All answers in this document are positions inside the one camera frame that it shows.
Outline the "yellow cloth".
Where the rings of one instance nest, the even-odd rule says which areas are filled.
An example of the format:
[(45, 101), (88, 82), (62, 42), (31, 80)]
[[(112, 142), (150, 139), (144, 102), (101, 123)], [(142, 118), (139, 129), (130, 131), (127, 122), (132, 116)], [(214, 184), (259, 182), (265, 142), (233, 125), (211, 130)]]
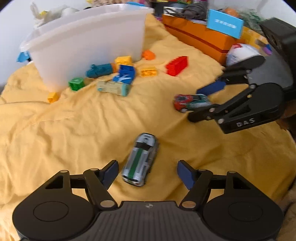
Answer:
[[(109, 189), (117, 202), (180, 202), (187, 189), (177, 176), (179, 160), (214, 174), (236, 171), (275, 202), (284, 197), (295, 178), (291, 135), (275, 122), (228, 135), (214, 121), (189, 122), (174, 109), (174, 96), (212, 82), (221, 65), (180, 42), (152, 15), (144, 46), (156, 58), (135, 66), (156, 67), (158, 75), (135, 78), (126, 97), (99, 92), (91, 82), (64, 90), (50, 104), (34, 64), (10, 76), (1, 94), (1, 240), (18, 240), (13, 210), (54, 174), (63, 169), (81, 174), (113, 159), (123, 165), (140, 133), (155, 135), (159, 150), (143, 187), (117, 177)], [(179, 56), (188, 57), (187, 68), (168, 75), (166, 65)]]

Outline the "orange brick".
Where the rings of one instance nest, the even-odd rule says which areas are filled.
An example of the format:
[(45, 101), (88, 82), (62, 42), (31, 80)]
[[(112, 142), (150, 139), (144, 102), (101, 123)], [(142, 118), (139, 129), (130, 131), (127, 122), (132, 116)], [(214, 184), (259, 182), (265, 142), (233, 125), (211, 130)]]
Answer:
[(156, 55), (151, 50), (145, 50), (145, 51), (142, 52), (142, 57), (145, 60), (154, 60), (156, 58)]

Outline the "white green toy car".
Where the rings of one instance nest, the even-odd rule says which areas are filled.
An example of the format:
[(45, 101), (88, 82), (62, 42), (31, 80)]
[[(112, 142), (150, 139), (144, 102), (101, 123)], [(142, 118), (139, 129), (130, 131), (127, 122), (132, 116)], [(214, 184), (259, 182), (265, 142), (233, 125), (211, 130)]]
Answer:
[(156, 158), (158, 139), (150, 133), (141, 133), (135, 140), (132, 152), (121, 172), (123, 180), (133, 186), (142, 187)]

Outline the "green patterned block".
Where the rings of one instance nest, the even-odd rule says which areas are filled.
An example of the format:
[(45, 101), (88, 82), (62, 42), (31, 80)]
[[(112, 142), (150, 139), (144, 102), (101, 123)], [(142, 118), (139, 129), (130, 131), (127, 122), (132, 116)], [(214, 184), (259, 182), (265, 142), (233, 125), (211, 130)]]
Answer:
[(73, 90), (73, 91), (78, 91), (79, 89), (81, 89), (85, 86), (84, 79), (81, 77), (73, 78), (72, 80), (70, 80), (68, 82), (68, 84), (69, 84), (69, 87), (71, 88), (71, 90)]

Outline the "white plastic storage bin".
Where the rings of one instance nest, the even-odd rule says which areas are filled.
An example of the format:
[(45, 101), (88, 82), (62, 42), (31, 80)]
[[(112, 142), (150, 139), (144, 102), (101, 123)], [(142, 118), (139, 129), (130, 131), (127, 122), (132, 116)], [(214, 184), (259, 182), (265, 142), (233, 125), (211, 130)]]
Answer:
[(84, 77), (92, 64), (111, 63), (119, 56), (142, 58), (145, 19), (154, 9), (136, 4), (111, 4), (85, 9), (33, 30), (20, 44), (29, 52), (50, 92), (64, 90)]

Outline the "blue card box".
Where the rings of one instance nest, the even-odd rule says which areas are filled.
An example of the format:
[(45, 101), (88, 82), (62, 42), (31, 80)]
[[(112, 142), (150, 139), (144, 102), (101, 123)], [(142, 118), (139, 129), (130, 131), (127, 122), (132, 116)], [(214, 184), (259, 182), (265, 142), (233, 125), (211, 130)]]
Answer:
[(207, 28), (240, 39), (244, 21), (214, 9), (208, 10)]

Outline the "dark blue cube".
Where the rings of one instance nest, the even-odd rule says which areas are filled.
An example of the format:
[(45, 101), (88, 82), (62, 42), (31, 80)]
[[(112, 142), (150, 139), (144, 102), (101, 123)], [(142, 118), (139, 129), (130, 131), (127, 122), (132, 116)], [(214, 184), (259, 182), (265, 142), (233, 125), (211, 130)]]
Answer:
[(124, 84), (132, 84), (135, 78), (135, 68), (130, 65), (120, 65), (118, 75), (112, 78), (114, 82), (121, 82)]

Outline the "yellow transparent brick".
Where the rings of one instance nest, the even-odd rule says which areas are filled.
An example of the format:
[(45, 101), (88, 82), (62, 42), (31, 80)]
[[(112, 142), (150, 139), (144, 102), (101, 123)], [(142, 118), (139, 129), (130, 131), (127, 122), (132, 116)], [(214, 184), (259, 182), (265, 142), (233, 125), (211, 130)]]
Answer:
[(59, 94), (57, 92), (50, 92), (47, 97), (49, 103), (56, 102), (59, 99)]

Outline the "teal toy train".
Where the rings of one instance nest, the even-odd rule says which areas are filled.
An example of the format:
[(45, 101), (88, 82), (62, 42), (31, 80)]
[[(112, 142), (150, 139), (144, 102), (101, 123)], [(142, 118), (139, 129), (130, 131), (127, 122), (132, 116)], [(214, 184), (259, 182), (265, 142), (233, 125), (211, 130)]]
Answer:
[(111, 63), (101, 65), (92, 64), (90, 69), (86, 71), (85, 75), (88, 78), (97, 78), (110, 75), (111, 73), (113, 73), (113, 66)]

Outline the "white baby wipes pack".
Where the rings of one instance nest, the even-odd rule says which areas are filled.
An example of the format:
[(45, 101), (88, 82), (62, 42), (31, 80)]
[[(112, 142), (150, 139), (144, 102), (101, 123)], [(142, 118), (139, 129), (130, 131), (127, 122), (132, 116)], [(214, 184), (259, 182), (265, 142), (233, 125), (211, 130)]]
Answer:
[(226, 55), (226, 66), (234, 65), (254, 56), (259, 56), (257, 49), (248, 44), (234, 44)]

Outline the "red long brick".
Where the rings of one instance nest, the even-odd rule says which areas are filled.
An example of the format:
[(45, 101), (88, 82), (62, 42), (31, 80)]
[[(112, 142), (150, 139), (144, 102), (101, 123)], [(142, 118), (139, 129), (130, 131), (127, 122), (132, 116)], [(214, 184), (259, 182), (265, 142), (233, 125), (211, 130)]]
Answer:
[(166, 65), (166, 73), (170, 76), (179, 75), (188, 66), (188, 57), (179, 56)]

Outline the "yellow open brick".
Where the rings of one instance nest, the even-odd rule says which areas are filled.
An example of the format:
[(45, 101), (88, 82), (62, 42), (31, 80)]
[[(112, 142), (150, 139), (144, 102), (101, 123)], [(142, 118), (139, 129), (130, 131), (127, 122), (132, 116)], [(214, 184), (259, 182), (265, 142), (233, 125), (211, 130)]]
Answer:
[(155, 67), (142, 68), (140, 70), (141, 77), (153, 77), (158, 75), (158, 70)]

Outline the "white plush toy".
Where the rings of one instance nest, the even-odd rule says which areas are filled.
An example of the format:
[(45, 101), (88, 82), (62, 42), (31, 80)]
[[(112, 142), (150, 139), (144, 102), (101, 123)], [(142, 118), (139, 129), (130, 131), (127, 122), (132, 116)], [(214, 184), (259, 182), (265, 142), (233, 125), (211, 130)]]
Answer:
[(69, 7), (67, 5), (62, 5), (57, 8), (50, 9), (49, 11), (39, 11), (37, 5), (34, 2), (31, 2), (30, 10), (35, 20), (34, 28), (41, 27), (42, 25), (45, 25), (46, 23), (49, 23), (53, 20), (79, 11), (78, 9)]

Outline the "red green toy car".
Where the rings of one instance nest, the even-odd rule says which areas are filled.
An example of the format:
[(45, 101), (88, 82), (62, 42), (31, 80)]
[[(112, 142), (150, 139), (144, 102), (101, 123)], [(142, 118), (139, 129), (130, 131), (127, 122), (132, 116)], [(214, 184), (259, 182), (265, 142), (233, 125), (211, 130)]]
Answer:
[(210, 106), (211, 102), (204, 94), (183, 95), (178, 94), (174, 97), (173, 106), (175, 110), (185, 113), (195, 111), (197, 108)]

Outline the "orange box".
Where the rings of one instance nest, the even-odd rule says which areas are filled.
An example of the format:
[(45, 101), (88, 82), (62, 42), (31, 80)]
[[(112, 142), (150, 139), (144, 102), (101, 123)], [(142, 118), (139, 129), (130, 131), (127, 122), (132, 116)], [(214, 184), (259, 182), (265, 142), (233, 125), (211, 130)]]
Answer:
[(181, 42), (199, 49), (221, 65), (226, 64), (226, 55), (232, 45), (244, 43), (240, 39), (208, 29), (207, 23), (203, 21), (191, 21), (163, 14), (162, 22), (170, 34)]

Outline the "beige toy train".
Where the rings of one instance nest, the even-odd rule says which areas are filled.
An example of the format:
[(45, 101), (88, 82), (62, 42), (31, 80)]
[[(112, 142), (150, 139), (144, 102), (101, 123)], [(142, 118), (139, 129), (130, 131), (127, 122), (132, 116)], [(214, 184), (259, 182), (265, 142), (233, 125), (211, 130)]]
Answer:
[(100, 92), (108, 92), (119, 96), (127, 96), (131, 89), (130, 84), (114, 81), (97, 82), (97, 90)]

